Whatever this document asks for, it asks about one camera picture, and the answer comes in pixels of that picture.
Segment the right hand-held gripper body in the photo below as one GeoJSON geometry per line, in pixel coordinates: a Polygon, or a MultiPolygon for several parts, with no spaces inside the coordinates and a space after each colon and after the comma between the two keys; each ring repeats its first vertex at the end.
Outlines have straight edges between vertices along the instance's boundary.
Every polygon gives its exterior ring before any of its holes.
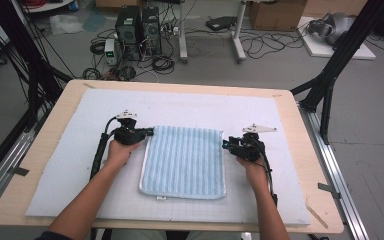
{"type": "Polygon", "coordinates": [[[228,151],[237,157],[248,161],[256,161],[260,157],[266,157],[265,144],[259,140],[260,133],[275,132],[276,128],[252,124],[242,129],[244,132],[242,144],[233,144],[228,151]]]}

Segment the grey tape piece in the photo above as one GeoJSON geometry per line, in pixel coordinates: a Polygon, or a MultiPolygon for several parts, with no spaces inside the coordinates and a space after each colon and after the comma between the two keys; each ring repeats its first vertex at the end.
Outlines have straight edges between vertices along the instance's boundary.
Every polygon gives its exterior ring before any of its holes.
{"type": "Polygon", "coordinates": [[[334,187],[323,183],[318,183],[317,186],[318,189],[329,192],[333,199],[341,199],[341,193],[337,192],[334,187]]]}
{"type": "Polygon", "coordinates": [[[21,167],[12,167],[8,170],[10,174],[16,174],[20,176],[26,176],[29,173],[28,169],[21,168],[21,167]]]}

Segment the large brown cardboard box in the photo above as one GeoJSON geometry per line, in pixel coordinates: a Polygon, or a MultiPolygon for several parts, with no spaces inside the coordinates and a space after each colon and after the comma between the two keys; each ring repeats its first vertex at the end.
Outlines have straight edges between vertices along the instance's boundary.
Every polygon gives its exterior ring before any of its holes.
{"type": "Polygon", "coordinates": [[[253,2],[249,20],[254,30],[295,31],[308,0],[253,2]]]}

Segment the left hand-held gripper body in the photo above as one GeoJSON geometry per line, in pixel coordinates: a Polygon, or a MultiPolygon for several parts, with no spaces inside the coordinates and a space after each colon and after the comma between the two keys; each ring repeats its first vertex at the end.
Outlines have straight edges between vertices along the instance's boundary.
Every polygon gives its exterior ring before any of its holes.
{"type": "Polygon", "coordinates": [[[137,115],[125,110],[116,116],[120,126],[114,130],[114,139],[123,145],[134,145],[146,137],[146,131],[136,129],[137,115]]]}

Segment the white desk leg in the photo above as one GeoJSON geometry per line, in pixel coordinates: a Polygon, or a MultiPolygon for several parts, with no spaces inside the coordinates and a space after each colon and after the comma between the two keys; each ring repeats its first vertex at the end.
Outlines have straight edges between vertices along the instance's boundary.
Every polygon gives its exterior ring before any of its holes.
{"type": "Polygon", "coordinates": [[[246,59],[246,55],[243,50],[242,43],[240,41],[240,33],[241,33],[242,23],[245,15],[245,10],[246,10],[246,1],[240,0],[239,10],[237,15],[237,22],[236,22],[236,29],[232,33],[232,41],[234,44],[235,51],[237,53],[238,62],[242,62],[246,59]]]}
{"type": "Polygon", "coordinates": [[[184,21],[186,17],[186,12],[184,10],[185,0],[179,0],[179,56],[180,61],[184,64],[188,63],[188,53],[187,53],[187,44],[185,36],[185,26],[184,21]]]}

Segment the light wooden table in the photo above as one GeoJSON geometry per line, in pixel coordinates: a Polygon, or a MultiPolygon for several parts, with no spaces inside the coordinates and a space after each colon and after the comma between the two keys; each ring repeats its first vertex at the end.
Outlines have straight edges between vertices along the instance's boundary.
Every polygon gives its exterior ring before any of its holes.
{"type": "Polygon", "coordinates": [[[39,179],[56,149],[82,95],[88,89],[138,90],[157,93],[195,93],[218,96],[268,97],[275,101],[283,126],[286,128],[286,141],[290,146],[292,160],[296,167],[300,187],[305,198],[305,211],[310,223],[289,225],[290,233],[340,234],[344,231],[339,210],[329,192],[318,189],[317,184],[327,182],[321,163],[304,126],[294,97],[288,90],[222,87],[205,85],[184,85],[166,83],[114,82],[97,80],[73,80],[68,83],[55,107],[38,132],[21,166],[29,170],[26,176],[14,175],[0,197],[0,226],[42,227],[52,222],[50,217],[29,217],[25,214],[33,198],[39,179]],[[324,229],[308,212],[309,204],[319,214],[324,215],[329,225],[324,229]]]}

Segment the white power supply unit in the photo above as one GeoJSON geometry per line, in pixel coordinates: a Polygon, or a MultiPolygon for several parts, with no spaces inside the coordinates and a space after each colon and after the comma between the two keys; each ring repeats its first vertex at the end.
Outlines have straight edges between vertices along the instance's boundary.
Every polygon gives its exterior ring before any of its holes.
{"type": "Polygon", "coordinates": [[[117,63],[114,39],[107,39],[105,41],[104,54],[106,61],[110,66],[114,66],[117,63]]]}

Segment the black flat device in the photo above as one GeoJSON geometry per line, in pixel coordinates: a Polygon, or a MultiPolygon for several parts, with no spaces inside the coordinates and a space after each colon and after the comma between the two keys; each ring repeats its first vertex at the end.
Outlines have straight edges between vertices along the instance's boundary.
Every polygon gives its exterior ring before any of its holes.
{"type": "Polygon", "coordinates": [[[212,31],[220,31],[223,29],[229,29],[237,22],[236,17],[222,16],[214,19],[210,19],[206,22],[206,26],[212,31]]]}

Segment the white grid mat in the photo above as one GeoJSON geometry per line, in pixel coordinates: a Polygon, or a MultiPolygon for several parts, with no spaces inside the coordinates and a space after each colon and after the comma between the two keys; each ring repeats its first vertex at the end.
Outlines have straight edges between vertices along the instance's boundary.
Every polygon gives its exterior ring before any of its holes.
{"type": "MultiPolygon", "coordinates": [[[[277,209],[287,225],[307,225],[305,198],[287,144],[275,101],[268,97],[157,93],[134,90],[87,90],[43,170],[26,210],[30,217],[55,217],[87,184],[99,137],[117,127],[114,116],[124,110],[136,114],[140,128],[175,126],[205,128],[239,137],[252,124],[274,127],[260,133],[272,169],[277,209]]],[[[242,166],[223,149],[226,195],[198,200],[158,197],[139,189],[146,147],[134,151],[114,181],[99,215],[103,219],[175,222],[256,223],[256,202],[242,166]]]]}

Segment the person's right hand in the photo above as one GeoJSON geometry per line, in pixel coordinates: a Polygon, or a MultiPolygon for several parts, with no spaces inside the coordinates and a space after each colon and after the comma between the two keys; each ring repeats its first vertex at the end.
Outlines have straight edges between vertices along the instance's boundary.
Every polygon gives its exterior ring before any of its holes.
{"type": "Polygon", "coordinates": [[[237,157],[236,160],[245,168],[248,182],[254,191],[268,189],[267,174],[262,159],[248,161],[237,157]]]}

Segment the clear plastic bag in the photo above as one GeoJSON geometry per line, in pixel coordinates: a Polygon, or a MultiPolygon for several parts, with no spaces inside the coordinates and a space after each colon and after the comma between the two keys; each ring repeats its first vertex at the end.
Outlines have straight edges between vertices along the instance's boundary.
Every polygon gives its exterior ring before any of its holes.
{"type": "Polygon", "coordinates": [[[55,15],[50,17],[53,35],[74,34],[83,30],[82,24],[76,16],[55,15]]]}

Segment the person's left hand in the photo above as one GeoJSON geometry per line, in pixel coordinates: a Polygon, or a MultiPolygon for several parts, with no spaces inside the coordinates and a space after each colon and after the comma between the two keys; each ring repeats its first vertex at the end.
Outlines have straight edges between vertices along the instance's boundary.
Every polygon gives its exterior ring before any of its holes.
{"type": "Polygon", "coordinates": [[[140,146],[140,143],[134,145],[123,145],[116,140],[112,140],[109,144],[107,165],[111,167],[123,167],[132,152],[140,146]]]}

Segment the grey headset device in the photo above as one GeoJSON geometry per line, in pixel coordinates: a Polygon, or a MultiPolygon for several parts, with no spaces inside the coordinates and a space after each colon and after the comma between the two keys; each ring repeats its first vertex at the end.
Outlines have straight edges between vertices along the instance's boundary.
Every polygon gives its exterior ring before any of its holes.
{"type": "Polygon", "coordinates": [[[345,13],[327,13],[321,19],[312,20],[308,26],[308,32],[316,33],[328,44],[336,46],[345,37],[351,28],[354,19],[345,13]]]}

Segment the light blue striped towel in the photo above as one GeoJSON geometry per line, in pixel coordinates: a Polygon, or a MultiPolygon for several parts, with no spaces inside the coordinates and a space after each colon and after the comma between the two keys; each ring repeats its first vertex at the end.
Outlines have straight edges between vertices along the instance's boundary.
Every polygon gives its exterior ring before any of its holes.
{"type": "Polygon", "coordinates": [[[146,147],[140,191],[158,197],[223,198],[222,137],[220,130],[156,126],[146,147]]]}

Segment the white floor board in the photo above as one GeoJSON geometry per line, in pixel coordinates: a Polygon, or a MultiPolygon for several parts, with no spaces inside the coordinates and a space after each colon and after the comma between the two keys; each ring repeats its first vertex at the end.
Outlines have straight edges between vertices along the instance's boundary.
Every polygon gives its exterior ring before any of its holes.
{"type": "MultiPolygon", "coordinates": [[[[333,53],[333,47],[316,33],[309,33],[307,27],[313,17],[302,17],[298,23],[298,32],[304,41],[307,51],[312,57],[330,58],[333,53]]],[[[362,44],[352,57],[353,60],[375,60],[375,54],[362,44]]]]}

